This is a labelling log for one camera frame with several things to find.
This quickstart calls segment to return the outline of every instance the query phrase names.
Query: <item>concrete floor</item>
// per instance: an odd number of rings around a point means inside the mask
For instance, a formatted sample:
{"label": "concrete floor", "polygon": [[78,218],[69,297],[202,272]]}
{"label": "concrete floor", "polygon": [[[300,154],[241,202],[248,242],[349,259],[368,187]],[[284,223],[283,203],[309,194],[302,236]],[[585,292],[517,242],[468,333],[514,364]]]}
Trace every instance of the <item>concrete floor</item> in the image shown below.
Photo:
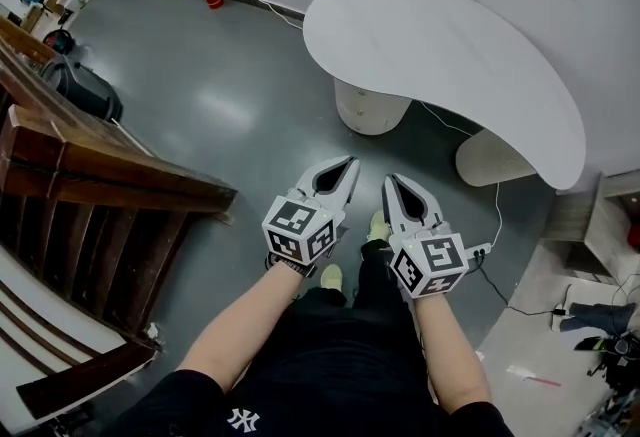
{"label": "concrete floor", "polygon": [[[454,153],[465,137],[416,103],[385,135],[352,132],[336,112],[332,78],[307,53],[302,33],[268,11],[233,1],[210,11],[202,0],[91,0],[71,32],[84,63],[120,93],[122,123],[131,132],[160,157],[240,192],[232,226],[206,221],[188,235],[153,313],[165,353],[133,383],[101,397],[109,414],[175,368],[206,323],[262,275],[262,218],[274,197],[316,162],[344,154],[362,160],[345,222],[350,230],[331,258],[344,270],[347,294],[356,288],[358,246],[381,207],[387,173],[429,189],[466,246],[493,240],[495,187],[472,188],[455,173]],[[477,129],[439,112],[452,124]],[[504,227],[485,267],[507,298],[552,197],[537,176],[501,187]],[[479,274],[463,279],[448,298],[474,346],[504,308]]]}
{"label": "concrete floor", "polygon": [[[550,309],[564,300],[569,285],[573,302],[627,302],[617,286],[572,276],[565,267],[569,249],[567,243],[541,242],[511,305],[530,313]],[[504,311],[478,349],[493,403],[518,437],[578,435],[580,423],[611,394],[603,375],[587,375],[600,363],[600,354],[574,350],[583,339],[606,333],[594,328],[553,332],[549,323],[548,314]]]}

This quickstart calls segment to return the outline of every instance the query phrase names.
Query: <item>electrical outlet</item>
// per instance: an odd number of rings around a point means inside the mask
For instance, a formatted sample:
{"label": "electrical outlet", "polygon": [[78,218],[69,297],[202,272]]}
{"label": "electrical outlet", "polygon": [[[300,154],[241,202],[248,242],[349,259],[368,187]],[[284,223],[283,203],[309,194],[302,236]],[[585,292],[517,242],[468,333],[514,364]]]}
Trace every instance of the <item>electrical outlet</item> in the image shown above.
{"label": "electrical outlet", "polygon": [[465,249],[464,251],[467,254],[467,259],[474,259],[473,253],[478,251],[480,252],[480,250],[484,250],[484,255],[486,256],[487,254],[489,254],[489,252],[491,252],[491,243],[483,243],[482,245],[477,245],[475,247],[469,247],[468,249]]}

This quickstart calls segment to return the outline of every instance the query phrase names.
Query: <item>cable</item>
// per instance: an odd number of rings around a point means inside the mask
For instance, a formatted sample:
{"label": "cable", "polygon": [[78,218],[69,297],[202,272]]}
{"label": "cable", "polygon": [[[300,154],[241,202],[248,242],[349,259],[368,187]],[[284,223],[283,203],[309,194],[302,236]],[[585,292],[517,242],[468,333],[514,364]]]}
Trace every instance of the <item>cable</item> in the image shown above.
{"label": "cable", "polygon": [[525,316],[539,316],[541,314],[551,314],[551,313],[553,313],[553,311],[539,311],[539,312],[536,312],[536,313],[528,313],[526,311],[523,311],[522,309],[518,309],[517,307],[513,307],[512,305],[509,305],[509,301],[507,300],[507,298],[500,292],[500,290],[498,289],[498,286],[496,286],[494,284],[494,282],[487,275],[487,272],[485,272],[484,268],[482,268],[482,265],[484,264],[484,260],[485,260],[485,257],[486,257],[486,254],[484,253],[484,250],[481,249],[480,251],[476,251],[476,252],[474,252],[473,255],[474,255],[475,259],[476,259],[476,264],[478,266],[476,266],[470,272],[467,272],[467,275],[470,274],[470,273],[474,273],[474,272],[477,272],[478,270],[480,270],[480,273],[482,274],[482,276],[491,285],[491,287],[498,294],[498,296],[502,299],[502,301],[504,302],[504,305],[507,307],[507,309],[511,309],[512,311],[515,311],[517,313],[524,314]]}
{"label": "cable", "polygon": [[498,195],[500,195],[500,183],[496,183],[496,211],[498,212],[498,218],[500,219],[500,224],[498,225],[498,231],[496,232],[496,237],[493,239],[491,243],[491,248],[496,246],[496,242],[498,241],[498,236],[500,236],[500,231],[502,231],[502,212],[500,211],[500,206],[498,206]]}
{"label": "cable", "polygon": [[[463,133],[463,134],[467,135],[468,137],[473,136],[468,131],[465,131],[465,130],[460,129],[460,128],[456,128],[455,126],[452,126],[451,124],[447,124],[446,122],[444,122],[442,120],[442,118],[436,112],[434,112],[431,108],[429,108],[427,106],[426,103],[421,102],[421,104],[422,104],[422,106],[424,106],[425,110],[427,110],[427,112],[429,112],[436,119],[438,119],[445,128],[455,129],[456,131],[459,131],[460,133]],[[500,220],[500,224],[498,225],[498,231],[496,232],[496,236],[495,236],[495,238],[493,238],[493,242],[491,242],[491,248],[496,246],[496,242],[498,241],[498,236],[500,236],[500,231],[502,231],[502,212],[500,211],[500,206],[498,206],[498,195],[500,195],[500,183],[496,183],[496,200],[495,200],[496,211],[498,212],[498,219]]]}
{"label": "cable", "polygon": [[473,136],[473,135],[472,135],[471,133],[469,133],[468,131],[465,131],[465,130],[460,129],[460,128],[456,128],[455,126],[452,126],[451,124],[447,124],[446,122],[444,122],[436,112],[434,112],[431,108],[429,108],[429,107],[427,106],[427,104],[426,104],[426,103],[421,102],[421,104],[422,104],[422,106],[424,106],[424,107],[425,107],[425,109],[427,110],[427,112],[429,112],[429,113],[430,113],[431,115],[433,115],[436,119],[438,119],[438,120],[442,123],[442,125],[443,125],[445,128],[455,129],[456,131],[459,131],[460,133],[464,133],[464,134],[465,134],[465,135],[467,135],[468,137],[472,137],[472,136]]}
{"label": "cable", "polygon": [[269,7],[274,14],[276,14],[277,16],[281,17],[282,19],[284,19],[284,21],[289,25],[289,26],[293,26],[294,28],[297,28],[298,30],[302,30],[301,26],[298,26],[295,23],[292,23],[291,21],[289,21],[286,17],[284,17],[282,14],[280,14],[280,12],[278,12],[276,9],[274,9],[271,6],[271,3],[269,3],[268,1],[264,1],[264,0],[258,0],[261,3],[264,3],[267,7]]}
{"label": "cable", "polygon": [[626,300],[627,303],[629,303],[629,297],[631,296],[631,293],[633,293],[638,288],[640,288],[640,284],[638,284],[635,288],[633,288],[631,291],[629,291],[629,293],[627,293],[627,300]]}

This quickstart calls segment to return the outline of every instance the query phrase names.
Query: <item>fiducial marker cube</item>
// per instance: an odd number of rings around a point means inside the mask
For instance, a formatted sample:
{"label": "fiducial marker cube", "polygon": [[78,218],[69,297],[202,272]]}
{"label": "fiducial marker cube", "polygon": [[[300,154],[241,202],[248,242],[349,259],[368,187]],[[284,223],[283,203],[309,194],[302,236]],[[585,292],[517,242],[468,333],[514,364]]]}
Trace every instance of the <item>fiducial marker cube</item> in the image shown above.
{"label": "fiducial marker cube", "polygon": [[262,222],[269,250],[302,265],[337,241],[336,213],[317,204],[278,196]]}
{"label": "fiducial marker cube", "polygon": [[469,263],[456,233],[403,240],[391,269],[411,298],[422,298],[451,291],[469,270]]}

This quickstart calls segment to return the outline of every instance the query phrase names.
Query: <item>sneaker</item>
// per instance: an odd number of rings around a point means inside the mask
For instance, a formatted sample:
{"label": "sneaker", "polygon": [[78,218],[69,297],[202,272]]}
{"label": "sneaker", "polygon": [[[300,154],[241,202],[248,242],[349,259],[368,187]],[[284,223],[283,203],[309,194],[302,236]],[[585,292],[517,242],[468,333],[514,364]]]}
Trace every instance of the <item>sneaker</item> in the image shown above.
{"label": "sneaker", "polygon": [[329,265],[324,269],[320,277],[320,286],[342,292],[342,270],[338,265]]}
{"label": "sneaker", "polygon": [[384,240],[389,241],[391,236],[391,229],[389,224],[384,219],[384,212],[382,210],[376,211],[371,218],[371,224],[369,224],[369,236],[367,241]]}

